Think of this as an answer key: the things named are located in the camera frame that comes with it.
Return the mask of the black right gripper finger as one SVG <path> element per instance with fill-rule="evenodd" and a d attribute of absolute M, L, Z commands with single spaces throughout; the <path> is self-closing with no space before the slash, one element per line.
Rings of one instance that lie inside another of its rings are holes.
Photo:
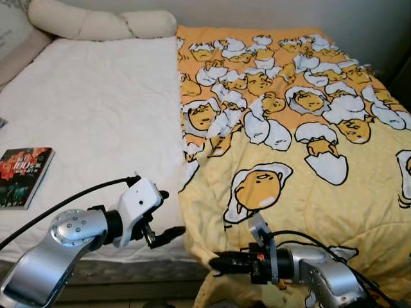
<path fill-rule="evenodd" d="M 211 269 L 214 270 L 215 276 L 220 277 L 223 275 L 251 275 L 252 265 L 247 263 L 217 263 L 211 264 Z"/>
<path fill-rule="evenodd" d="M 247 266 L 252 264 L 249 253 L 217 253 L 209 261 L 209 266 Z"/>

